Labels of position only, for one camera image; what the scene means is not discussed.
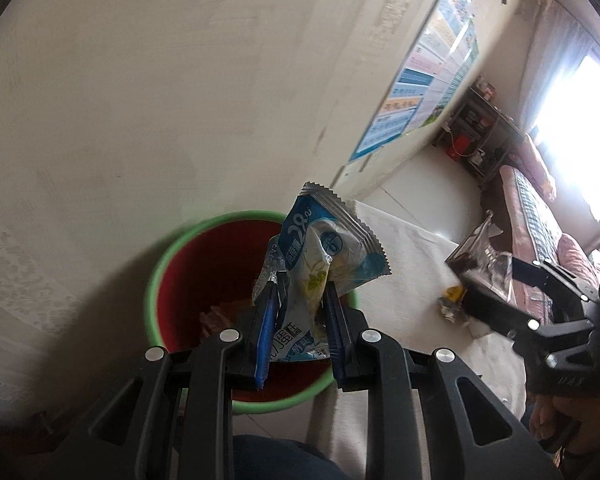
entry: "curtain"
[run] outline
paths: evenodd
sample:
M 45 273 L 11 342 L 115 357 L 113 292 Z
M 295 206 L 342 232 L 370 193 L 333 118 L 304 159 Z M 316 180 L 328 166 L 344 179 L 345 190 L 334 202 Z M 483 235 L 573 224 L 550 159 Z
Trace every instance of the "curtain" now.
M 594 40 L 555 0 L 539 17 L 520 85 L 518 124 L 529 133 L 549 90 L 569 78 L 589 53 Z

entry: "tile floor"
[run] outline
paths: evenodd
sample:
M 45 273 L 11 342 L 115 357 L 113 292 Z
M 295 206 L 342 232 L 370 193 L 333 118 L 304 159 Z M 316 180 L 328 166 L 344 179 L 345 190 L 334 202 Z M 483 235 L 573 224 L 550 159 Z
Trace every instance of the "tile floor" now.
M 456 243 L 481 220 L 480 190 L 459 164 L 433 146 L 405 162 L 362 202 Z M 234 416 L 234 434 L 304 441 L 311 402 L 277 413 Z

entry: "table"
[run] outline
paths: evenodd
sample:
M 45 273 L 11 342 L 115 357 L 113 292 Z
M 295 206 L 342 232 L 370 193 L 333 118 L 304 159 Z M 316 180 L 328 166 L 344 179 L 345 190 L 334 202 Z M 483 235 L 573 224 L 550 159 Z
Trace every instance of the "table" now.
M 369 326 L 405 348 L 427 353 L 440 346 L 451 348 L 516 416 L 522 416 L 525 371 L 512 342 L 494 333 L 474 340 L 466 327 L 440 314 L 437 298 L 458 283 L 444 264 L 456 244 L 363 203 L 350 205 L 378 236 L 392 268 L 390 276 L 357 289 Z M 343 393 L 332 385 L 316 397 L 307 442 L 353 478 L 364 478 L 366 392 Z M 423 442 L 421 437 L 421 450 L 426 449 Z

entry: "silver screw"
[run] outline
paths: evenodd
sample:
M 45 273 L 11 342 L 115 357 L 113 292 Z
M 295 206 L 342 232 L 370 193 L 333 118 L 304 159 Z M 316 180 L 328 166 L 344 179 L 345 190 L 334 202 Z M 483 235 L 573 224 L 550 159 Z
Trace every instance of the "silver screw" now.
M 367 343 L 377 343 L 382 339 L 382 335 L 378 332 L 378 330 L 365 330 L 362 333 L 362 339 L 364 339 Z
M 159 346 L 152 346 L 144 353 L 147 361 L 159 361 L 164 357 L 164 350 Z
M 454 354 L 449 348 L 441 348 L 436 350 L 436 359 L 443 363 L 450 363 L 456 358 L 456 354 Z
M 225 343 L 231 343 L 233 341 L 238 341 L 240 337 L 240 332 L 234 330 L 233 328 L 227 328 L 226 330 L 222 330 L 220 333 L 220 339 Z
M 544 358 L 544 362 L 549 368 L 555 368 L 558 365 L 558 359 L 555 358 L 555 355 L 549 354 Z

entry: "poster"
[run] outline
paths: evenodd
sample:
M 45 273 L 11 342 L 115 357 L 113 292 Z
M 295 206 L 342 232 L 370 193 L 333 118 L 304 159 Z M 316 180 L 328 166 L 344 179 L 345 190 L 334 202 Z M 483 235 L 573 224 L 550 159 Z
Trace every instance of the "poster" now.
M 471 0 L 438 0 L 349 161 L 433 122 L 477 55 Z

